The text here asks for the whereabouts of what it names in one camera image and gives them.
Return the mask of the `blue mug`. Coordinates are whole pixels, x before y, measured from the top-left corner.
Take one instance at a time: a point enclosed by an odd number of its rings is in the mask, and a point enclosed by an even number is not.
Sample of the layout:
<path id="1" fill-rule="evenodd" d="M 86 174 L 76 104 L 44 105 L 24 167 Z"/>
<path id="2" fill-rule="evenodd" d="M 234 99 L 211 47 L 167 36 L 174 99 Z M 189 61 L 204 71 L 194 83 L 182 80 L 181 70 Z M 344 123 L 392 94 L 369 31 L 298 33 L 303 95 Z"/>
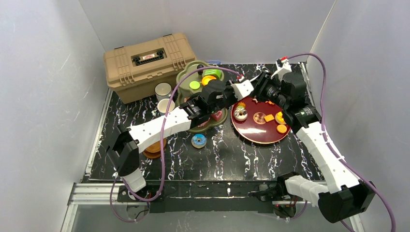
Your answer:
<path id="1" fill-rule="evenodd" d="M 175 103 L 174 103 L 173 100 L 171 100 L 171 99 L 162 99 L 161 101 L 158 102 L 157 109 L 158 109 L 161 116 L 165 115 L 167 108 L 168 108 L 168 112 L 171 112 L 171 111 L 174 110 Z"/>

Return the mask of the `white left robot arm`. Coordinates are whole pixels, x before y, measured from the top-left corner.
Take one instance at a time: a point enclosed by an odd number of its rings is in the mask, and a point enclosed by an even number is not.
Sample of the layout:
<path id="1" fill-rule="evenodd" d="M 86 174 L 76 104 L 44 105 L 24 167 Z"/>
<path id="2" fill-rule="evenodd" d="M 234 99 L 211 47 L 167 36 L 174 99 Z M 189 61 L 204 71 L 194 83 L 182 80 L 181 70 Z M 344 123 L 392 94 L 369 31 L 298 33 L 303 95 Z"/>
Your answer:
<path id="1" fill-rule="evenodd" d="M 118 176 L 127 183 L 129 191 L 137 192 L 146 186 L 140 170 L 140 153 L 164 138 L 188 131 L 207 121 L 211 115 L 239 102 L 253 87 L 249 81 L 224 83 L 211 80 L 201 92 L 195 93 L 179 107 L 149 122 L 130 126 L 118 125 L 106 149 Z"/>

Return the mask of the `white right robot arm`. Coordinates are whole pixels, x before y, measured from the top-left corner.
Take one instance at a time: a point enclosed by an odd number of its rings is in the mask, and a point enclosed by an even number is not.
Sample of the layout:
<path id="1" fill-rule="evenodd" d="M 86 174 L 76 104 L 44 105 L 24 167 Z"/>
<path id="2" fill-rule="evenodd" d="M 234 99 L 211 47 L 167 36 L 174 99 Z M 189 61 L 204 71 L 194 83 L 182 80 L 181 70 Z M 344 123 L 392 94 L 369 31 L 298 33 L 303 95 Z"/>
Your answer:
<path id="1" fill-rule="evenodd" d="M 252 97 L 271 101 L 282 109 L 292 132 L 306 146 L 319 167 L 326 185 L 303 178 L 296 172 L 277 178 L 275 193 L 301 197 L 318 206 L 324 218 L 336 223 L 367 210 L 375 191 L 342 163 L 343 158 L 330 149 L 322 118 L 307 97 L 307 85 L 301 74 L 288 72 L 282 79 L 262 72 L 251 81 Z"/>

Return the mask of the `green cube sweet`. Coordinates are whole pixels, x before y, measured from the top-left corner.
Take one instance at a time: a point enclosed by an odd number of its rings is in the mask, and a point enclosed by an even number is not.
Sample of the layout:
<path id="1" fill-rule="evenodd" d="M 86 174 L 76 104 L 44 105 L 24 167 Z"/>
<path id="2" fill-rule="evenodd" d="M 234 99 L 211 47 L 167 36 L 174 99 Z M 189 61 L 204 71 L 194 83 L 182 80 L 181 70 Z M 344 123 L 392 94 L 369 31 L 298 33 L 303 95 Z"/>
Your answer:
<path id="1" fill-rule="evenodd" d="M 206 69 L 203 72 L 203 77 L 205 76 L 213 76 L 217 79 L 221 79 L 223 72 L 219 69 Z"/>

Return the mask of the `red round lacquer tray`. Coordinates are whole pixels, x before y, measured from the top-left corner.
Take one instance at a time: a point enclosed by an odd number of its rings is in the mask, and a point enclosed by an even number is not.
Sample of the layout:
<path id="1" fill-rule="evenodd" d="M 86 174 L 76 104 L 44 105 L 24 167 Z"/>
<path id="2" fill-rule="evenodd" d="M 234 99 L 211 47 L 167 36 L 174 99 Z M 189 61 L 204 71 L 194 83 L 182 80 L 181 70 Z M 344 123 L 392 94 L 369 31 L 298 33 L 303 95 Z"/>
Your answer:
<path id="1" fill-rule="evenodd" d="M 280 134 L 276 130 L 279 124 L 275 120 L 267 123 L 264 121 L 264 116 L 269 114 L 275 116 L 276 113 L 282 111 L 278 105 L 270 102 L 259 102 L 256 104 L 252 101 L 251 97 L 246 97 L 240 102 L 246 104 L 245 109 L 248 112 L 248 117 L 242 122 L 234 119 L 234 110 L 238 105 L 236 103 L 231 109 L 231 122 L 235 131 L 243 138 L 256 144 L 268 145 L 284 139 L 290 132 L 290 127 L 286 125 L 288 128 L 287 133 Z"/>

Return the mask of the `blue frosted donut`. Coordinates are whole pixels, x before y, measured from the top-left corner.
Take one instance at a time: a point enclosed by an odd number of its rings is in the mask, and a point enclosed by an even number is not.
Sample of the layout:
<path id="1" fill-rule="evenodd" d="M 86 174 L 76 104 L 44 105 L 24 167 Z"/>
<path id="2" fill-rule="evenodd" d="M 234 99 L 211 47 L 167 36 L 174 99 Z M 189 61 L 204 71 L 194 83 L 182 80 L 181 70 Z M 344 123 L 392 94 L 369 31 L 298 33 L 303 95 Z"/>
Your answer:
<path id="1" fill-rule="evenodd" d="M 207 138 L 203 134 L 195 134 L 191 139 L 191 144 L 197 149 L 201 149 L 206 146 Z"/>

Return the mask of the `green three-tier serving stand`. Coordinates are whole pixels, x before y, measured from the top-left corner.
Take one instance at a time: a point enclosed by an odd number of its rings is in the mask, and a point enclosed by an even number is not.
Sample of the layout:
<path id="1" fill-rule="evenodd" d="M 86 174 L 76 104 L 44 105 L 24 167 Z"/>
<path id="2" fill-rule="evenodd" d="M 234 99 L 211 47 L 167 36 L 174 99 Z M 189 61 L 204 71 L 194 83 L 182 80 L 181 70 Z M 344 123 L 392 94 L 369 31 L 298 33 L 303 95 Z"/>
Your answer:
<path id="1" fill-rule="evenodd" d="M 192 71 L 194 71 L 198 68 L 209 67 L 209 66 L 210 66 L 210 64 L 208 64 L 204 61 L 200 61 L 200 60 L 192 61 L 192 62 L 188 63 L 186 65 L 186 67 L 184 68 L 184 70 L 182 70 L 177 75 L 176 82 L 179 83 L 187 74 L 189 74 L 190 72 L 192 72 Z M 202 89 L 204 87 L 202 84 L 201 84 L 201 87 L 198 90 L 192 90 L 189 87 L 189 83 L 191 81 L 198 81 L 198 82 L 201 83 L 201 80 L 203 78 L 203 72 L 204 72 L 204 70 L 195 72 L 194 74 L 190 75 L 187 79 L 185 79 L 180 84 L 180 86 L 177 89 L 177 97 L 175 98 L 176 107 L 178 107 L 182 103 L 185 103 L 189 99 L 189 97 L 191 97 L 191 95 L 193 95 L 195 93 L 199 93 L 199 92 L 202 91 Z M 227 81 L 227 78 L 225 77 L 224 71 L 222 71 L 222 72 L 223 72 L 222 77 L 219 80 L 225 82 L 225 81 Z M 228 117 L 227 116 L 228 111 L 227 111 L 227 109 L 224 108 L 224 109 L 222 109 L 222 112 L 223 112 L 223 115 L 222 115 L 222 118 L 219 121 L 215 121 L 210 116 L 208 121 L 200 124 L 199 126 L 197 126 L 195 128 L 190 129 L 189 132 L 195 133 L 195 134 L 204 133 L 209 128 L 213 128 L 213 127 L 217 127 L 217 126 L 222 125 Z"/>

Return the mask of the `pink sprinkled cake slice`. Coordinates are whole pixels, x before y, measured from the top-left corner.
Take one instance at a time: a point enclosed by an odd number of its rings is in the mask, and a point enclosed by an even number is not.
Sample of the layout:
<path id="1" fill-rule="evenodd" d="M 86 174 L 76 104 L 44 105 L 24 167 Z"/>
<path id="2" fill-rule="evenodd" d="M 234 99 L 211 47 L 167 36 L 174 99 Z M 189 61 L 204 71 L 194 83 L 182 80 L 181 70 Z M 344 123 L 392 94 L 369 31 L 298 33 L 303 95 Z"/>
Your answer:
<path id="1" fill-rule="evenodd" d="M 222 118 L 222 115 L 223 115 L 222 110 L 219 110 L 219 111 L 213 113 L 213 114 L 211 115 L 211 117 L 212 117 L 215 121 L 219 121 L 219 120 Z"/>

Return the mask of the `brown wooden coasters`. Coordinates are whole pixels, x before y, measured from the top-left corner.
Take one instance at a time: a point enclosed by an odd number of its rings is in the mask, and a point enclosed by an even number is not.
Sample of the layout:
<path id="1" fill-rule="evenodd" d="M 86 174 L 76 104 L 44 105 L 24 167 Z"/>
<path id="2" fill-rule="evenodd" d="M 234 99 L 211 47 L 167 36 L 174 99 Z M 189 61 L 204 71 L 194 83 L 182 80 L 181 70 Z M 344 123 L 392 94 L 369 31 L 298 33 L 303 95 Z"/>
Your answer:
<path id="1" fill-rule="evenodd" d="M 155 143 L 153 143 L 152 145 L 150 145 L 149 147 L 147 147 L 144 151 L 143 151 L 143 155 L 149 159 L 156 159 L 159 158 L 161 156 L 161 143 L 160 141 L 157 141 Z"/>

